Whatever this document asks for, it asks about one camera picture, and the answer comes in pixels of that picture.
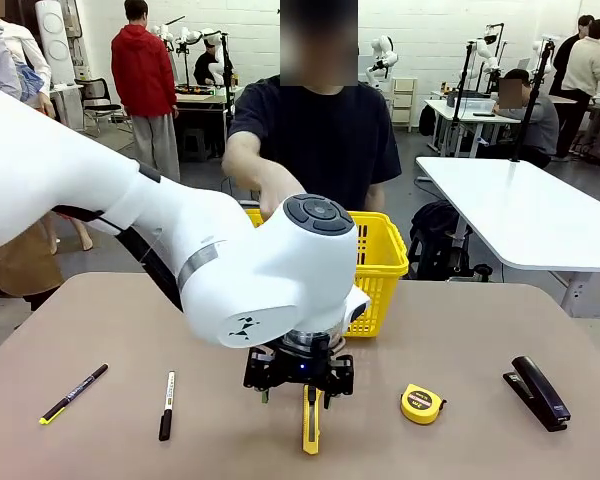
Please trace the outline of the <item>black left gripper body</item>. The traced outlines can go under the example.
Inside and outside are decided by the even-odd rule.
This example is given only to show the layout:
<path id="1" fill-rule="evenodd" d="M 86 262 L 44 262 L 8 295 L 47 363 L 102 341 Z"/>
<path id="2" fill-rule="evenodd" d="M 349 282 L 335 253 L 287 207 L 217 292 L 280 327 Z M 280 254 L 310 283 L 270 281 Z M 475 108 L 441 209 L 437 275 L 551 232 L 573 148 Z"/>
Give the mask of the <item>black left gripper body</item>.
<path id="1" fill-rule="evenodd" d="M 352 355 L 335 356 L 329 337 L 314 337 L 308 345 L 287 342 L 284 337 L 251 347 L 243 386 L 266 392 L 285 383 L 315 387 L 329 397 L 352 395 Z"/>

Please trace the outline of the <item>person's right hand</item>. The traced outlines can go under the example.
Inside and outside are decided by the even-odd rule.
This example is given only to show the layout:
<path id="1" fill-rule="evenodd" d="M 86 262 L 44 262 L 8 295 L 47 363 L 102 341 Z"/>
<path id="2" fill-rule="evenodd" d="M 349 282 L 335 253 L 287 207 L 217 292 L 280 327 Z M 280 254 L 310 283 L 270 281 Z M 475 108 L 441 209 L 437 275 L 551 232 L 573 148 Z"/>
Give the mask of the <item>person's right hand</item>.
<path id="1" fill-rule="evenodd" d="M 306 192 L 301 183 L 284 167 L 262 173 L 258 185 L 263 220 L 268 220 L 287 198 Z"/>

